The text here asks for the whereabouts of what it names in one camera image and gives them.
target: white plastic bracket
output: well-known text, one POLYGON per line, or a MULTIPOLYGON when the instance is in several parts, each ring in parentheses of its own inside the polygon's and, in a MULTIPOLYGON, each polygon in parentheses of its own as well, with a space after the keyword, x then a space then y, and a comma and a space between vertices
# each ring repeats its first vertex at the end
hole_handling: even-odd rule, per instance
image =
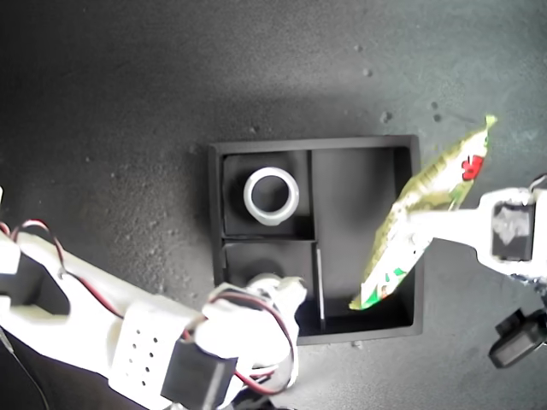
MULTIPOLYGON (((0 186, 0 204, 2 204, 2 187, 0 186)), ((15 275, 19 267, 21 251, 7 235, 0 231, 0 273, 15 275)))
POLYGON ((116 346, 109 386, 151 410, 171 401, 162 386, 174 345, 197 312, 163 296, 133 303, 126 312, 116 346))

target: red label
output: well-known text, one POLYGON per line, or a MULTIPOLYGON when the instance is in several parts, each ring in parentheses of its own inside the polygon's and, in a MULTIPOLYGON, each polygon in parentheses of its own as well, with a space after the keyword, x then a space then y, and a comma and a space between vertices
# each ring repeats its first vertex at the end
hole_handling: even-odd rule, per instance
POLYGON ((472 160, 468 157, 467 161, 462 162, 463 180, 470 181, 477 178, 477 175, 479 175, 484 160, 485 159, 482 156, 473 155, 472 160))

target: dust speck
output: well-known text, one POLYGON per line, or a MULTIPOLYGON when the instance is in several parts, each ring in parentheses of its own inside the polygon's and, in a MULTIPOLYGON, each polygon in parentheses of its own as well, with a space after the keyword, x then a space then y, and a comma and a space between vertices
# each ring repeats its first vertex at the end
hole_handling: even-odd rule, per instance
POLYGON ((362 341, 354 340, 353 342, 351 342, 351 347, 355 348, 355 349, 362 350, 362 341))
POLYGON ((165 283, 163 282, 163 280, 158 282, 157 291, 158 291, 158 293, 165 293, 165 283))
POLYGON ((382 115, 379 117, 379 120, 383 122, 384 124, 387 124, 393 119, 393 114, 389 111, 384 111, 382 115))

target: black box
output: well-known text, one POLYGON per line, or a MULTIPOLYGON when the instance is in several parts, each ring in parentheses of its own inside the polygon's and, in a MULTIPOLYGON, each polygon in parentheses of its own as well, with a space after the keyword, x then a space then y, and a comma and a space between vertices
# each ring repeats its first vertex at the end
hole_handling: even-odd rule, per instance
POLYGON ((301 345, 420 334, 422 261, 381 303, 348 309, 376 229, 419 169, 418 138, 411 135, 211 145, 215 283, 245 286, 263 272, 303 278, 301 345), (297 211, 275 227, 258 223, 244 205, 244 184, 262 167, 286 170, 300 189, 297 211))

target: red wire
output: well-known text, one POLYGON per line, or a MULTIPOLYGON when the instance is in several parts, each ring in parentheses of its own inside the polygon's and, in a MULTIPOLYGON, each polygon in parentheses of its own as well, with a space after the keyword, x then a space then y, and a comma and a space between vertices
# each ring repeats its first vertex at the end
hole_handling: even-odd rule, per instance
POLYGON ((104 298, 104 296, 102 296, 95 288, 93 288, 93 286, 89 282, 87 282, 87 280, 85 280, 85 279, 83 279, 79 276, 76 276, 73 273, 70 273, 70 272, 67 271, 67 269, 65 268, 65 260, 64 260, 64 256, 63 256, 64 249, 61 246, 61 243, 59 242, 57 237, 53 234, 53 232, 45 224, 45 222, 43 222, 42 220, 26 220, 25 222, 23 222, 21 224, 21 226, 17 226, 14 229, 14 231, 11 233, 11 239, 15 243, 17 243, 17 237, 19 236, 19 232, 22 229, 28 228, 29 226, 37 226, 39 228, 42 228, 46 232, 48 232, 48 234, 50 235, 51 240, 53 241, 55 249, 57 251, 57 256, 59 257, 59 262, 61 263, 62 274, 66 273, 67 275, 70 275, 73 278, 75 278, 76 280, 78 280, 91 293, 91 295, 93 297, 95 297, 95 299, 97 299, 97 301, 101 305, 103 305, 103 307, 105 309, 107 309, 109 312, 111 312, 114 316, 117 316, 118 318, 123 319, 123 316, 121 316, 119 313, 117 313, 116 309, 114 309, 114 307, 110 304, 110 302, 107 301, 104 298))
POLYGON ((91 286, 90 283, 87 282, 87 280, 80 278, 70 272, 67 272, 67 274, 72 276, 76 280, 78 280, 81 284, 83 284, 84 287, 89 291, 89 293, 91 293, 93 297, 95 297, 95 299, 97 299, 97 301, 101 303, 105 309, 111 312, 114 316, 117 316, 118 318, 123 319, 123 317, 116 311, 116 309, 110 304, 110 302, 107 301, 104 298, 104 296, 101 295, 95 288, 93 288, 93 286, 91 286))
MULTIPOLYGON (((277 322, 277 324, 279 325, 279 327, 281 328, 281 330, 283 331, 283 333, 285 334, 285 337, 287 338, 287 342, 289 342, 289 346, 291 347, 291 359, 293 360, 293 364, 294 364, 294 360, 295 360, 294 343, 292 342, 291 335, 289 334, 289 331, 287 330, 285 326, 285 322, 283 321, 283 319, 279 315, 279 312, 276 309, 274 309, 273 307, 270 307, 262 299, 259 299, 254 296, 246 295, 246 294, 235 293, 235 292, 220 293, 219 295, 209 300, 209 303, 216 302, 219 299, 226 299, 228 301, 230 299, 235 299, 240 301, 253 302, 259 305, 262 309, 266 310, 268 313, 270 313, 275 319, 275 321, 277 322)), ((253 389, 256 393, 260 395, 278 395, 279 393, 285 391, 289 383, 291 382, 291 379, 289 378, 286 384, 280 389, 270 389, 257 383, 252 378, 247 378, 246 376, 244 376, 238 371, 235 371, 234 374, 236 375, 237 378, 239 378, 239 380, 241 380, 244 384, 246 384, 250 389, 253 389)))
POLYGON ((0 222, 0 231, 9 236, 9 226, 4 224, 3 222, 0 222))

